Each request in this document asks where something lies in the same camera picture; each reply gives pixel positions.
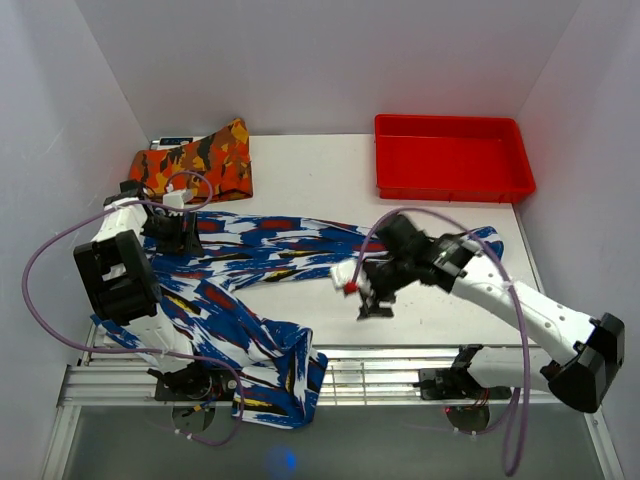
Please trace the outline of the blue white red patterned trousers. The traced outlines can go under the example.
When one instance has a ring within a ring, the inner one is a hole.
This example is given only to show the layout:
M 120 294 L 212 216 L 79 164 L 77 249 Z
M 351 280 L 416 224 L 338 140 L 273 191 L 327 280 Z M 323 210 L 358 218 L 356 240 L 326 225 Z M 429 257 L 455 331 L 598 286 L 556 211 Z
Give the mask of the blue white red patterned trousers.
M 169 296 L 160 303 L 172 324 L 191 338 L 204 361 L 199 369 L 224 369 L 239 382 L 232 407 L 247 422 L 281 429 L 309 424 L 328 366 L 312 345 L 313 331 L 299 323 L 254 313 L 236 291 L 259 283 L 328 277 L 330 267 L 385 253 L 367 228 L 287 216 L 203 212 L 198 219 L 201 256 L 144 249 Z

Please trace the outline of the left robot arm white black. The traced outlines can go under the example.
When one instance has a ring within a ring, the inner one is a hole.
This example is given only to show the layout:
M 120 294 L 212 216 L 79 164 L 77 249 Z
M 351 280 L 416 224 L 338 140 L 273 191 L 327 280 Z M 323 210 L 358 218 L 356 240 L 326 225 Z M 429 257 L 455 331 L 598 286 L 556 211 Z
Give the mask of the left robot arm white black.
M 155 210 L 141 200 L 150 200 L 143 183 L 122 182 L 120 193 L 104 202 L 98 233 L 74 249 L 74 260 L 94 313 L 132 335 L 136 349 L 192 355 L 191 338 L 161 311 L 169 291 L 160 285 L 143 245 L 151 239 L 158 253 L 203 255 L 196 214 Z

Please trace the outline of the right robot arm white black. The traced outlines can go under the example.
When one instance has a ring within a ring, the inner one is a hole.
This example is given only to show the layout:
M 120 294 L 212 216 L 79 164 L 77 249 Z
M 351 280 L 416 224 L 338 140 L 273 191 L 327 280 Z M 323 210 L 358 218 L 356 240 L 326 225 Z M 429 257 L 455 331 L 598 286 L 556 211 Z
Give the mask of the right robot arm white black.
M 625 324 L 573 310 L 510 279 L 496 252 L 473 233 L 427 236 L 400 212 L 372 229 L 384 257 L 356 260 L 345 293 L 361 298 L 360 319 L 393 315 L 399 290 L 437 287 L 504 321 L 521 336 L 517 352 L 481 344 L 460 347 L 452 364 L 419 376 L 427 399 L 463 399 L 500 390 L 538 390 L 583 413 L 601 406 L 624 362 Z

